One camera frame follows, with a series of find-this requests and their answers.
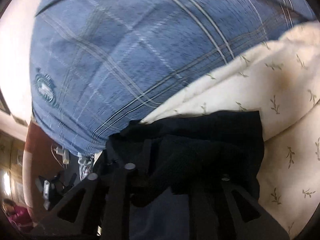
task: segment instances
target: pink shirt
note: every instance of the pink shirt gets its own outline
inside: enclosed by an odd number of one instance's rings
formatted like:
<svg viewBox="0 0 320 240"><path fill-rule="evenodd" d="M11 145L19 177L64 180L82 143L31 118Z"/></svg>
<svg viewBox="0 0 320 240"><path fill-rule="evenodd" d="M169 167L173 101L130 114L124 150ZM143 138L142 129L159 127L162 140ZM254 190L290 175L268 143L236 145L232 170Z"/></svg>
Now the pink shirt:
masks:
<svg viewBox="0 0 320 240"><path fill-rule="evenodd" d="M33 223L25 207L15 206L14 215L8 217L10 223L14 223L22 232L28 233L33 229Z"/></svg>

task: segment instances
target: embroidered logo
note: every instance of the embroidered logo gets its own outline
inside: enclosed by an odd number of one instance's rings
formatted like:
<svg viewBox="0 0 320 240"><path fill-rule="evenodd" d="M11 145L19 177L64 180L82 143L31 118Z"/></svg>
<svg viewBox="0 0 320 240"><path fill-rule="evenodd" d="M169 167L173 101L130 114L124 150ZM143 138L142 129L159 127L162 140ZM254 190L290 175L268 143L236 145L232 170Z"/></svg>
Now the embroidered logo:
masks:
<svg viewBox="0 0 320 240"><path fill-rule="evenodd" d="M56 95L54 93L54 88L56 88L56 86L54 85L53 80L48 74L43 75L40 73L39 68L37 68L37 72L35 86L39 95L50 105L57 108L59 104L57 103Z"/></svg>

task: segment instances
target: brown wall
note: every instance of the brown wall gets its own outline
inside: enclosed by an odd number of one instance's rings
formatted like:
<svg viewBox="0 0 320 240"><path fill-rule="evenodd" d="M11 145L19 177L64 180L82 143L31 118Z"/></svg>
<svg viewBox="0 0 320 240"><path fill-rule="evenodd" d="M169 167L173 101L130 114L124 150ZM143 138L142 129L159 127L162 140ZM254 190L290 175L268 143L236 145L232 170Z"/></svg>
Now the brown wall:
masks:
<svg viewBox="0 0 320 240"><path fill-rule="evenodd" d="M23 191L26 204L30 207L29 213L38 222L47 211L43 207L42 193L36 187L35 180L38 176L53 178L58 171L63 170L51 153L54 141L43 130L31 122L23 154Z"/></svg>

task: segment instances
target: leaf pattern fabric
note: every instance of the leaf pattern fabric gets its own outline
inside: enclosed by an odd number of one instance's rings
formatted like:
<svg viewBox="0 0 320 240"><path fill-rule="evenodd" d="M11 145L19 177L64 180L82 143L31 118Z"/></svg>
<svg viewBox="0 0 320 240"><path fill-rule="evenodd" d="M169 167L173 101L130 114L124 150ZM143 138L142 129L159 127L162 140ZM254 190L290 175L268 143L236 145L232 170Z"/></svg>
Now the leaf pattern fabric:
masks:
<svg viewBox="0 0 320 240"><path fill-rule="evenodd" d="M259 203L293 239L320 202L319 58L320 23L297 25L189 84L141 122L259 110L265 140Z"/></svg>

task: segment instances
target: blue plaid shirt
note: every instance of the blue plaid shirt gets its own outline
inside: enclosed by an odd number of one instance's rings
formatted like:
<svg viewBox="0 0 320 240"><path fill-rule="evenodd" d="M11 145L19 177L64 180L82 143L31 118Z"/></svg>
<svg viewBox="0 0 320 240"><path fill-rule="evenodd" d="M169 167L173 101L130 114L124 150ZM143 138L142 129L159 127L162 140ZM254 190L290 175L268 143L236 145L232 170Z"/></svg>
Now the blue plaid shirt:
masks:
<svg viewBox="0 0 320 240"><path fill-rule="evenodd" d="M314 18L305 0L42 0L34 116L73 154L92 155L205 73Z"/></svg>

